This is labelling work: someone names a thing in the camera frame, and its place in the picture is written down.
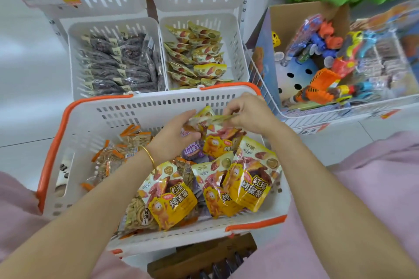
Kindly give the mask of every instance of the left hand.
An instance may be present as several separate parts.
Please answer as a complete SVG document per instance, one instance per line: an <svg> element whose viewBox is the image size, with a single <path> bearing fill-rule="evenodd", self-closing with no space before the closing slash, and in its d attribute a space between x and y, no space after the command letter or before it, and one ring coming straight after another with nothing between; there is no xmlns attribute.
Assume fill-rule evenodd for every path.
<svg viewBox="0 0 419 279"><path fill-rule="evenodd" d="M188 145L201 138L200 133L190 133L182 137L182 126L196 114L189 110L171 119L146 147L154 159L155 165L172 160L181 154Z"/></svg>

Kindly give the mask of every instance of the right arm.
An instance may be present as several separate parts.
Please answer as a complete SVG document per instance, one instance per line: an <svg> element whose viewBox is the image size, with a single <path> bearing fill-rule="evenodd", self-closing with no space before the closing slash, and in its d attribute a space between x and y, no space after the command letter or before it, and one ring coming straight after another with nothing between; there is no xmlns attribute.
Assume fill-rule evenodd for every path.
<svg viewBox="0 0 419 279"><path fill-rule="evenodd" d="M311 244L331 279L419 278L417 265L396 237L262 99L243 94L228 103L224 114L237 111L228 125L269 140Z"/></svg>

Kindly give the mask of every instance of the hand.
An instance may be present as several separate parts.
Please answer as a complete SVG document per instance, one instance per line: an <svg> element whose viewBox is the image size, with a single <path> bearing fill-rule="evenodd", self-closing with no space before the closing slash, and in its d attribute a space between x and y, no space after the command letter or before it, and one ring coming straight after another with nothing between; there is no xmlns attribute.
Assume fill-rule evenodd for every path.
<svg viewBox="0 0 419 279"><path fill-rule="evenodd" d="M196 114L189 110L171 119L146 147L154 159L155 165L172 160L181 154L188 145L201 138L200 133L190 133L182 137L182 126Z"/></svg>
<svg viewBox="0 0 419 279"><path fill-rule="evenodd" d="M224 108L224 115L231 115L233 112L239 114L225 122L228 127L243 127L256 134L268 136L271 129L281 123L276 119L262 96L243 93L235 98Z"/></svg>

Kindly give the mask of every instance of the yellow toy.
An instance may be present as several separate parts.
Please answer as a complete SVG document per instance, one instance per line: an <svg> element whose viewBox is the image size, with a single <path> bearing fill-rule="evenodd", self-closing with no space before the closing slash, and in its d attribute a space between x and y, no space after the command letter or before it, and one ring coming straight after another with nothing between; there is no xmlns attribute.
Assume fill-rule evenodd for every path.
<svg viewBox="0 0 419 279"><path fill-rule="evenodd" d="M278 35L272 31L272 43L274 44L274 48L276 48L278 45L281 45L281 40L278 37Z"/></svg>

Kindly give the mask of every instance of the left arm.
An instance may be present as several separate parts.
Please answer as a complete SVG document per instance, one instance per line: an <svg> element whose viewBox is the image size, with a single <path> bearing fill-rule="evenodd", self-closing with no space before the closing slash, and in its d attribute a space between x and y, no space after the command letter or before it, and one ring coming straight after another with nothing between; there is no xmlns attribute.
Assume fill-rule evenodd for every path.
<svg viewBox="0 0 419 279"><path fill-rule="evenodd" d="M146 147L156 165L173 159L200 138L199 133L180 135L182 125L194 114L189 111L172 119ZM15 250L0 264L0 278L89 278L125 209L152 170L151 160L141 150Z"/></svg>

